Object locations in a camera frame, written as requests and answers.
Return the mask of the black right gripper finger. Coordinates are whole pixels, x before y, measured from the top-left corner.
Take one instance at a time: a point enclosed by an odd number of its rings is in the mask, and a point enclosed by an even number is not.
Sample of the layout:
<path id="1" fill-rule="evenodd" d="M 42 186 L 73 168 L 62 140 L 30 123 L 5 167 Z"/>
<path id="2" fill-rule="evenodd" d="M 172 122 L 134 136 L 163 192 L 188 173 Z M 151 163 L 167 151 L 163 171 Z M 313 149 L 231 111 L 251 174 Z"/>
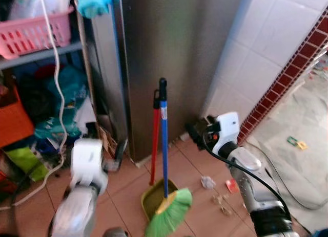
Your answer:
<path id="1" fill-rule="evenodd" d="M 204 134 L 206 133 L 206 125 L 204 124 L 185 124 L 188 136 L 194 141 L 195 144 L 205 144 Z"/>

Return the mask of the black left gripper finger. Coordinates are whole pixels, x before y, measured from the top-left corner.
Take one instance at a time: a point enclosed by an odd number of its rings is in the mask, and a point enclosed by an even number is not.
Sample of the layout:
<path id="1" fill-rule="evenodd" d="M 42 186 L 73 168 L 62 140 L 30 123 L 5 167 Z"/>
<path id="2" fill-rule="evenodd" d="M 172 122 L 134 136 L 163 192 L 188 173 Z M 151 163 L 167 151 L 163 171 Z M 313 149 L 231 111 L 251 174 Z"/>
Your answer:
<path id="1" fill-rule="evenodd" d="M 121 167 L 122 161 L 124 160 L 125 151 L 127 149 L 128 139 L 122 139 L 119 141 L 116 147 L 116 166 Z"/>

